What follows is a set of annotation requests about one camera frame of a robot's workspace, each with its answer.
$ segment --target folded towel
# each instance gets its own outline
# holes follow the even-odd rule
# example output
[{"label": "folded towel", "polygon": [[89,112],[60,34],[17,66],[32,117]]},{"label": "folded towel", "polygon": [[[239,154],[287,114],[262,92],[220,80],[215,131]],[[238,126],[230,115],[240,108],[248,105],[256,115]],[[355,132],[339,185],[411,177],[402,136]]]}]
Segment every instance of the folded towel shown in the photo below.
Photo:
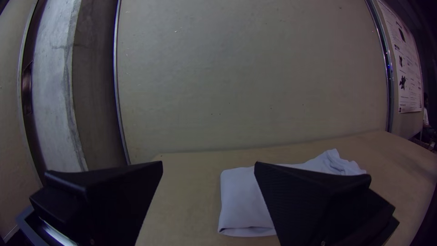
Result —
[{"label": "folded towel", "polygon": [[[336,175],[366,173],[355,161],[341,159],[336,149],[325,151],[302,164],[279,165]],[[276,235],[253,166],[223,171],[220,188],[222,210],[218,219],[219,233],[242,237]]]}]

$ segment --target concrete wall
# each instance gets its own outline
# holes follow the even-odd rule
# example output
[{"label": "concrete wall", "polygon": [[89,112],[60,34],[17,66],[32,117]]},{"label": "concrete wall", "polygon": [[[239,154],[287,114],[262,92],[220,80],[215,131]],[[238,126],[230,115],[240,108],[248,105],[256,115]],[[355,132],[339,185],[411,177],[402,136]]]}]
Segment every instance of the concrete wall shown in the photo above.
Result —
[{"label": "concrete wall", "polygon": [[74,111],[89,170],[127,165],[114,91],[117,1],[82,0],[72,57]]},{"label": "concrete wall", "polygon": [[40,187],[21,135],[17,98],[21,40],[33,0],[12,0],[0,15],[0,236],[9,238],[15,217]]},{"label": "concrete wall", "polygon": [[32,103],[47,169],[87,170],[71,88],[71,61],[81,0],[48,0],[35,44]]},{"label": "concrete wall", "polygon": [[32,102],[47,169],[126,165],[113,79],[116,1],[47,0],[36,38]]},{"label": "concrete wall", "polygon": [[386,126],[363,0],[123,0],[117,59],[132,163]]}]

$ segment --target tan tabletop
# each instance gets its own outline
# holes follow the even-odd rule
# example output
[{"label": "tan tabletop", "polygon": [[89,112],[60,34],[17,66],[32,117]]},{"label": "tan tabletop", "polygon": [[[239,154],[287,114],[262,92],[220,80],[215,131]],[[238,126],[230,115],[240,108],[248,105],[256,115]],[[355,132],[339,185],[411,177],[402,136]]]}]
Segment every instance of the tan tabletop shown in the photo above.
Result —
[{"label": "tan tabletop", "polygon": [[371,132],[261,149],[160,154],[164,174],[137,246],[276,246],[277,236],[238,238],[217,233],[220,174],[256,161],[303,163],[337,148],[372,176],[371,188],[392,203],[400,224],[387,246],[409,245],[428,209],[437,181],[437,155],[386,132]]}]

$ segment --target poster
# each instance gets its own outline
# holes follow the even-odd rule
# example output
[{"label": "poster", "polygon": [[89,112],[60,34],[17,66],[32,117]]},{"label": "poster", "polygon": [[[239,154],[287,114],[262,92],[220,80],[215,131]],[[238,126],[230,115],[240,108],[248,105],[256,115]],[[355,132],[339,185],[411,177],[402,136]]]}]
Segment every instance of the poster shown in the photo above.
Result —
[{"label": "poster", "polygon": [[422,74],[416,42],[410,30],[400,18],[381,0],[377,3],[382,11],[391,40],[391,52],[395,60],[391,61],[395,69],[398,86],[399,113],[417,112],[422,110]]}]

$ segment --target person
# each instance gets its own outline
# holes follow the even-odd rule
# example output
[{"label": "person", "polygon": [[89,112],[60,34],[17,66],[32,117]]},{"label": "person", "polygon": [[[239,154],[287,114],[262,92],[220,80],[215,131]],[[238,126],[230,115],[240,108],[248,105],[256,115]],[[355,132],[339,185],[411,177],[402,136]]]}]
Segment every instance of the person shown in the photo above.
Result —
[{"label": "person", "polygon": [[428,94],[424,93],[423,94],[423,104],[424,104],[424,108],[423,108],[423,129],[422,129],[422,134],[425,137],[425,141],[429,142],[431,140],[434,141],[434,149],[433,150],[437,150],[437,134],[436,134],[436,130],[434,128],[432,128],[432,126],[429,124],[429,119],[428,119]]}]

